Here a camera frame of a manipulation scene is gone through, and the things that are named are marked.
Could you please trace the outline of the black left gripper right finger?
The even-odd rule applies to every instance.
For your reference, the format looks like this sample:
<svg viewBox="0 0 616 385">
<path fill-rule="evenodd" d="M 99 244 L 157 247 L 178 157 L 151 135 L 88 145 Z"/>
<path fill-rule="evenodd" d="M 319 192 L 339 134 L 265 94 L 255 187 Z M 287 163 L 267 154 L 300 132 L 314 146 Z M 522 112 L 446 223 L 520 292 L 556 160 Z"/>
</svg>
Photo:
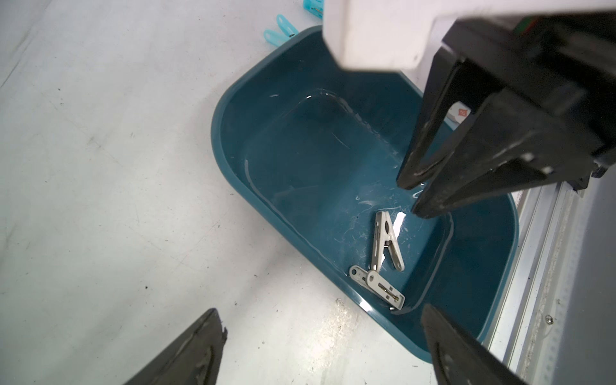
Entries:
<svg viewBox="0 0 616 385">
<path fill-rule="evenodd" d="M 425 305 L 421 325 L 437 383 L 525 383 L 441 309 Z"/>
</svg>

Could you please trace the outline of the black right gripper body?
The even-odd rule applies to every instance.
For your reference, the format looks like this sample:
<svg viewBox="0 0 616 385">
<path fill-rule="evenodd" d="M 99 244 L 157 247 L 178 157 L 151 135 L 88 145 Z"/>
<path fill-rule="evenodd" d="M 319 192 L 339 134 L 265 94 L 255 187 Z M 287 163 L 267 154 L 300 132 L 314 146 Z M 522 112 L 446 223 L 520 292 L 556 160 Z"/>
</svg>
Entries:
<svg viewBox="0 0 616 385">
<path fill-rule="evenodd" d="M 585 189 L 590 178 L 599 178 L 613 165 L 614 13 L 528 17 L 513 30 L 484 19 L 461 20 L 443 42 L 501 83 L 493 93 L 508 88 L 553 116 L 587 125 L 600 137 L 595 170 L 565 181 L 574 189 Z"/>
</svg>

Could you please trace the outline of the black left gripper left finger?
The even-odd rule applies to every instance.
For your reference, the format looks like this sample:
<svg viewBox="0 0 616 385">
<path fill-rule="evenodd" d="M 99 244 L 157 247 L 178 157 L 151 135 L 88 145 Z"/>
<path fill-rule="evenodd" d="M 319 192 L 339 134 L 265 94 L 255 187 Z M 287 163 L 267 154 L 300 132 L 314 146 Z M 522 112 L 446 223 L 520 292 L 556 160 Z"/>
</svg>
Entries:
<svg viewBox="0 0 616 385">
<path fill-rule="evenodd" d="M 205 311 L 128 384 L 215 384 L 228 337 L 217 309 Z"/>
</svg>

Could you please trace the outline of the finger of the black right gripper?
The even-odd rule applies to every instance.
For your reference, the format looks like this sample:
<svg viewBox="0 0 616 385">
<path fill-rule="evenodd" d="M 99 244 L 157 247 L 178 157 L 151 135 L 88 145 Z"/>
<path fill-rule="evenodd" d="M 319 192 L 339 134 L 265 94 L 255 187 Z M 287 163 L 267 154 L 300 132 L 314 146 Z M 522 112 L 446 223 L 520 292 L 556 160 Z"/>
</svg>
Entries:
<svg viewBox="0 0 616 385">
<path fill-rule="evenodd" d="M 412 212 L 434 218 L 487 198 L 588 176 L 602 146 L 587 125 L 551 115 L 505 88 L 420 162 L 413 173 L 428 184 Z"/>
<path fill-rule="evenodd" d="M 474 62 L 439 49 L 432 61 L 412 141 L 396 179 L 397 186 L 407 190 L 415 188 L 433 177 L 450 155 L 453 145 L 445 144 L 428 159 L 424 157 L 452 105 L 462 102 L 476 111 L 491 93 L 500 89 L 500 82 Z"/>
</svg>

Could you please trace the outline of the grey clothespin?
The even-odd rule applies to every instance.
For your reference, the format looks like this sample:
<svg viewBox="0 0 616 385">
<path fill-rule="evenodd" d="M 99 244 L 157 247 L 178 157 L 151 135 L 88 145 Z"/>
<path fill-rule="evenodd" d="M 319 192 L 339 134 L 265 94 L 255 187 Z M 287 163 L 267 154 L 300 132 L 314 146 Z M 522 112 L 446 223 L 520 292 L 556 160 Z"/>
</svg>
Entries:
<svg viewBox="0 0 616 385">
<path fill-rule="evenodd" d="M 375 214 L 370 270 L 377 273 L 380 272 L 385 258 L 385 250 L 388 251 L 394 268 L 400 272 L 404 271 L 404 260 L 394 231 L 393 222 L 391 221 L 391 216 L 388 211 L 378 211 Z"/>
<path fill-rule="evenodd" d="M 373 270 L 365 270 L 359 266 L 351 266 L 349 276 L 353 281 L 377 295 L 394 310 L 401 310 L 405 296 L 390 282 Z"/>
</svg>

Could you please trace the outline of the teal plastic storage box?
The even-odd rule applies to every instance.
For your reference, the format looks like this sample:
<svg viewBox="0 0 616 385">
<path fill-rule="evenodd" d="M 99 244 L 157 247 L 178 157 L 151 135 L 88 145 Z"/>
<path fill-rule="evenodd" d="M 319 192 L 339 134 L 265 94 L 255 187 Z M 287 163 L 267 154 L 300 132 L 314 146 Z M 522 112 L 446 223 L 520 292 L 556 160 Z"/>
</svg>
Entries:
<svg viewBox="0 0 616 385">
<path fill-rule="evenodd" d="M 422 95 L 399 73 L 346 72 L 308 28 L 234 83 L 213 114 L 213 154 L 234 189 L 386 332 L 429 361 L 421 313 L 441 308 L 484 340 L 518 246 L 509 195 L 432 218 L 400 189 Z M 372 259 L 375 215 L 391 215 L 405 268 L 380 274 L 405 298 L 396 313 L 349 271 Z"/>
</svg>

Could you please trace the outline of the teal clothespin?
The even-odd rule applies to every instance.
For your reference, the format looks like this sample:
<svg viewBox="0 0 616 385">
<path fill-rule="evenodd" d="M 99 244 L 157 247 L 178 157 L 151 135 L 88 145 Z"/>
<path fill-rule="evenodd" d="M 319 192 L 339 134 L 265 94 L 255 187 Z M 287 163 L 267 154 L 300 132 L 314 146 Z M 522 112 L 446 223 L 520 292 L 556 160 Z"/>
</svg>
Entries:
<svg viewBox="0 0 616 385">
<path fill-rule="evenodd" d="M 299 33 L 298 29 L 282 14 L 276 16 L 276 22 L 277 30 L 267 29 L 263 32 L 266 42 L 274 47 L 282 46 Z"/>
<path fill-rule="evenodd" d="M 324 11 L 324 1 L 323 0 L 303 0 L 303 7 L 306 11 L 311 14 L 317 16 L 318 18 L 323 18 Z"/>
</svg>

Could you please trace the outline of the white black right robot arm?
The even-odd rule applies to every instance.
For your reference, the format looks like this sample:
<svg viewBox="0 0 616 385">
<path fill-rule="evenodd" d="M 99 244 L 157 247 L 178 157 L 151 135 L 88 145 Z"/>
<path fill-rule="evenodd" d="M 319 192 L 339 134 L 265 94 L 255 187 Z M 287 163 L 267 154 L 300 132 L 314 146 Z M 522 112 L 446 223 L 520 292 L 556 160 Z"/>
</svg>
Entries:
<svg viewBox="0 0 616 385">
<path fill-rule="evenodd" d="M 397 72 L 420 65 L 441 19 L 396 180 L 425 184 L 416 216 L 614 165 L 614 2 L 329 1 L 323 38 L 344 69 Z"/>
</svg>

